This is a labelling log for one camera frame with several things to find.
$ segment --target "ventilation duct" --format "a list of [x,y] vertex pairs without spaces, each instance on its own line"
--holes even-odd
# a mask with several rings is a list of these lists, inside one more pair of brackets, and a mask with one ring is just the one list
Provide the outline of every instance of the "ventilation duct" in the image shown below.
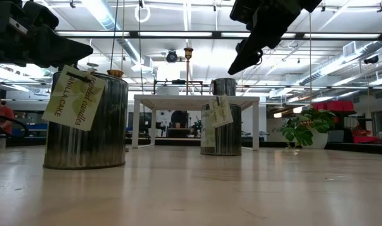
[[[93,17],[98,20],[104,29],[114,31],[114,24],[116,24],[118,31],[123,30],[123,26],[119,21],[117,21],[117,23],[114,22],[113,13],[106,0],[82,0],[82,4],[89,10]],[[135,65],[142,64],[141,56],[128,39],[118,38],[116,41],[124,48],[124,51]]]
[[[355,60],[369,58],[374,53],[382,48],[382,41],[374,41],[364,45],[363,42],[353,41],[352,43],[344,47],[344,52],[340,53],[330,60],[321,63],[313,73],[310,72],[303,74],[293,85],[306,85],[311,81],[324,77],[332,72],[344,68],[348,64]],[[287,94],[292,91],[292,88],[283,88],[279,90],[273,90],[270,92],[270,97],[278,97]]]

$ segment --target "black cylinder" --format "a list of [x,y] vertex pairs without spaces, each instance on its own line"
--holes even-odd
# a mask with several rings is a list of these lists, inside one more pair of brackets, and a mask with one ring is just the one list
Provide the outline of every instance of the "black cylinder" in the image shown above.
[[230,110],[233,122],[214,128],[209,119],[209,104],[202,106],[201,154],[241,155],[241,107],[230,104]]
[[[92,130],[82,131],[49,122],[44,167],[59,170],[108,168],[125,164],[128,84],[109,75]],[[60,76],[53,76],[53,87]]]
[[236,95],[237,82],[234,78],[217,78],[212,81],[214,95]]

